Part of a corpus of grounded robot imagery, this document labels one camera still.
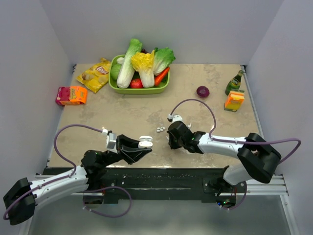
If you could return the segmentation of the white gold-rimmed charging case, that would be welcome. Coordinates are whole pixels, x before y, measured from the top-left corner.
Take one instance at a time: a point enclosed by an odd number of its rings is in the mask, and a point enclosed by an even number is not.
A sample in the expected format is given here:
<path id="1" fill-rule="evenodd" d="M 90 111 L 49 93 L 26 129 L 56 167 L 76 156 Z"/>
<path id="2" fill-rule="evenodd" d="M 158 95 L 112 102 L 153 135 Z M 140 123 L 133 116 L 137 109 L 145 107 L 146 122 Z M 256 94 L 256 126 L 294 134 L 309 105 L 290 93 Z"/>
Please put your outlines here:
<path id="1" fill-rule="evenodd" d="M 151 136 L 140 136 L 138 148 L 149 148 L 153 147 L 153 138 Z"/>

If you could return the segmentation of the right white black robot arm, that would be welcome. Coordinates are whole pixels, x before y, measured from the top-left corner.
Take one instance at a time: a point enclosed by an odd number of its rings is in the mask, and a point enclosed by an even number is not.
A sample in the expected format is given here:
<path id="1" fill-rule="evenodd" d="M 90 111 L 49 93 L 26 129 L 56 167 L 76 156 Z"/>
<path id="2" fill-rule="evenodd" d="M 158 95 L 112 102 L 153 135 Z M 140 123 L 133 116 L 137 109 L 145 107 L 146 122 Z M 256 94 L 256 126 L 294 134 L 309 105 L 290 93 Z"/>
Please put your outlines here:
<path id="1" fill-rule="evenodd" d="M 228 166 L 218 180 L 218 187 L 223 192 L 230 192 L 236 184 L 249 179 L 268 184 L 281 160 L 281 154 L 256 133 L 240 138 L 213 136 L 192 132 L 182 121 L 173 122 L 167 133 L 171 149 L 184 148 L 190 153 L 239 159 L 241 163 Z"/>

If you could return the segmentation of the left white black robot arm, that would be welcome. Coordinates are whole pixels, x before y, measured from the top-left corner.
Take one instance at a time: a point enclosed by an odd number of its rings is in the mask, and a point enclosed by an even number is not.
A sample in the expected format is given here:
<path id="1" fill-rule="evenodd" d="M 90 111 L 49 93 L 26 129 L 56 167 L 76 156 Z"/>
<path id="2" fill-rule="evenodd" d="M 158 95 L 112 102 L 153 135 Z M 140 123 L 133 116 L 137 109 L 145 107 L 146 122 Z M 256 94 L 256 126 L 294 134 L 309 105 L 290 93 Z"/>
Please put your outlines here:
<path id="1" fill-rule="evenodd" d="M 3 197 L 6 211 L 3 219 L 18 225 L 30 219 L 35 208 L 77 192 L 96 192 L 101 188 L 101 177 L 107 166 L 124 160 L 132 165 L 152 151 L 153 138 L 141 136 L 138 140 L 109 133 L 107 150 L 88 150 L 81 165 L 64 173 L 35 181 L 18 180 Z"/>

